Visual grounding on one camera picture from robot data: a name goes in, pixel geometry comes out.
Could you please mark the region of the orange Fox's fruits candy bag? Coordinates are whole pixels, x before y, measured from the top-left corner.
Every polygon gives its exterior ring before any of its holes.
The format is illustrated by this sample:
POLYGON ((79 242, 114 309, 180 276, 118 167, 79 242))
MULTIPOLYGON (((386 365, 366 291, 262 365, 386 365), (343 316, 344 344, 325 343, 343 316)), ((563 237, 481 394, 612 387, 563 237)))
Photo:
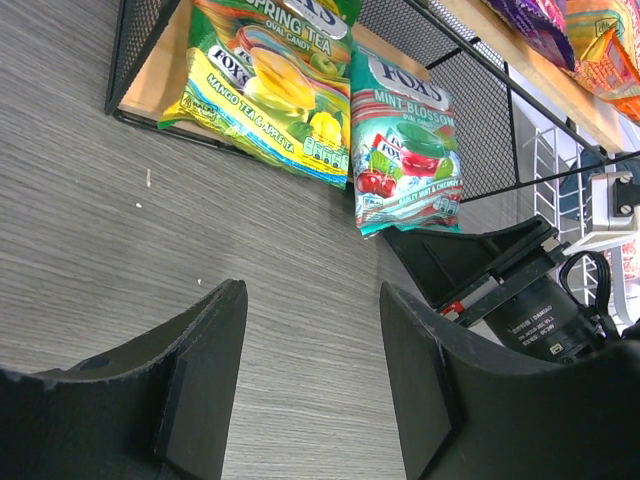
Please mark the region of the orange Fox's fruits candy bag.
POLYGON ((639 123, 639 2, 566 3, 566 34, 575 54, 574 79, 639 123))

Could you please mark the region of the teal Fox's blossom candy bag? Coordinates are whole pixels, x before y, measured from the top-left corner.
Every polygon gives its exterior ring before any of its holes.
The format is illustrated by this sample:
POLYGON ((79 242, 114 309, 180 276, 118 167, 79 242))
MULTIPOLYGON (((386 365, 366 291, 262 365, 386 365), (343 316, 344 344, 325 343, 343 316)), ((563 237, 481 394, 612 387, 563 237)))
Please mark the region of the teal Fox's blossom candy bag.
POLYGON ((360 44, 352 50, 351 90, 360 233, 457 231, 463 180, 449 93, 360 44))

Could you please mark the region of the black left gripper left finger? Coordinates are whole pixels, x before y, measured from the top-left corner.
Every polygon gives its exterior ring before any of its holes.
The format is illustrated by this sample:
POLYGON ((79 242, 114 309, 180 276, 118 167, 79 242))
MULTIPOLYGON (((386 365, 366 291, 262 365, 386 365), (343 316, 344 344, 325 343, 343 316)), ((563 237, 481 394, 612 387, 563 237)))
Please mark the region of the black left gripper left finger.
POLYGON ((5 479, 218 479, 248 310, 226 280, 67 370, 1 372, 5 479))

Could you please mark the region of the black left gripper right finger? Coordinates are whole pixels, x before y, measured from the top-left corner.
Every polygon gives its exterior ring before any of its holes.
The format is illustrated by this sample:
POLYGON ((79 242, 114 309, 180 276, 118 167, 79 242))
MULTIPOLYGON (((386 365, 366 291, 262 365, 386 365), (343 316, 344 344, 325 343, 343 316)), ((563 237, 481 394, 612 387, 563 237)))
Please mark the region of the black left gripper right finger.
POLYGON ((384 283, 380 320, 410 479, 635 479, 639 344, 574 365, 461 327, 384 283))

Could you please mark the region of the purple Fox's berries candy bag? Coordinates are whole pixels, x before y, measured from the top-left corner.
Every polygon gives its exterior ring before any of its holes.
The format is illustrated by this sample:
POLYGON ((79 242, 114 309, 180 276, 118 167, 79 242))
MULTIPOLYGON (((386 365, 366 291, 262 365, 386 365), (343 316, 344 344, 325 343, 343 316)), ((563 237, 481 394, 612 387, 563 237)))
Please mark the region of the purple Fox's berries candy bag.
POLYGON ((486 4, 519 32, 529 47, 556 67, 574 71, 574 50, 566 35, 566 1, 488 0, 486 4))

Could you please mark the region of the green Fox's spring tea bag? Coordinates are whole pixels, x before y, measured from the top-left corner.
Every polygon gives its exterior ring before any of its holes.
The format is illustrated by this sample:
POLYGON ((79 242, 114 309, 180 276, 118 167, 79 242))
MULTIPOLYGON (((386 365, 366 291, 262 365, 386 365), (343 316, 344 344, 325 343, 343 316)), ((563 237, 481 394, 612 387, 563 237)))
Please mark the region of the green Fox's spring tea bag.
POLYGON ((269 165, 345 188, 358 1, 195 1, 186 81, 161 129, 191 121, 269 165))

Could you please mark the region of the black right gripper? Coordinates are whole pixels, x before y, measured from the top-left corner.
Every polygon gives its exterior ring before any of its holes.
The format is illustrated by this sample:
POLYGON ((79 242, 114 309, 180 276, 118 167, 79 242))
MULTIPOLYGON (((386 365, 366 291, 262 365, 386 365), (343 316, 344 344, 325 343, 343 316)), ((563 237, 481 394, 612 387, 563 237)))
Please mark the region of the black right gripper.
POLYGON ((427 304, 443 308, 441 315, 465 328, 482 320, 503 346, 524 355, 575 363, 620 339, 609 313, 611 269, 605 255, 571 255, 557 280, 542 274, 519 286, 511 278, 544 258, 543 243, 557 235, 540 215, 483 234, 395 227, 383 232, 427 304), (583 259, 595 266, 595 294, 589 303, 580 302, 568 283, 569 273, 583 259), (509 280, 468 307, 458 301, 490 278, 509 280))

